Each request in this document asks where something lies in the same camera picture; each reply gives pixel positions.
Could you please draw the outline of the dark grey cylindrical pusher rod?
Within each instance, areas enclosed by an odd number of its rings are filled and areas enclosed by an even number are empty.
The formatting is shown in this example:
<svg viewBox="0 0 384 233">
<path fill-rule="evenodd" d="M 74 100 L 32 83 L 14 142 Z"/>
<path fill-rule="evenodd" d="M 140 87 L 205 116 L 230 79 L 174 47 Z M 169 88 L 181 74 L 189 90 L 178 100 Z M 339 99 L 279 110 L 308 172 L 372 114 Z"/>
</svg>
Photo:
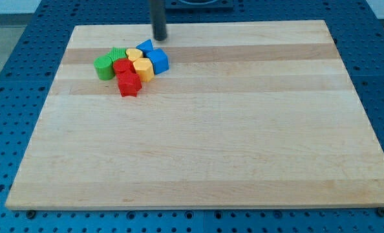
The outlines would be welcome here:
<svg viewBox="0 0 384 233">
<path fill-rule="evenodd" d="M 149 0 L 149 10 L 154 39 L 157 41 L 166 40 L 167 28 L 164 0 Z"/>
</svg>

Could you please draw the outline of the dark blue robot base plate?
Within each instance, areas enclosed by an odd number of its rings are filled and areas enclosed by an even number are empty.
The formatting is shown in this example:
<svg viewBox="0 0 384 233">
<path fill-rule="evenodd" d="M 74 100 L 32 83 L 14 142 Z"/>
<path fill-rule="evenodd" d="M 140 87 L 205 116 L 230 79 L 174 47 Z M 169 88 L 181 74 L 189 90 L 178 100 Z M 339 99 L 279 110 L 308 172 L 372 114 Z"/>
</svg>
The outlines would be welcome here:
<svg viewBox="0 0 384 233">
<path fill-rule="evenodd" d="M 165 0 L 166 10 L 233 9 L 233 0 Z"/>
</svg>

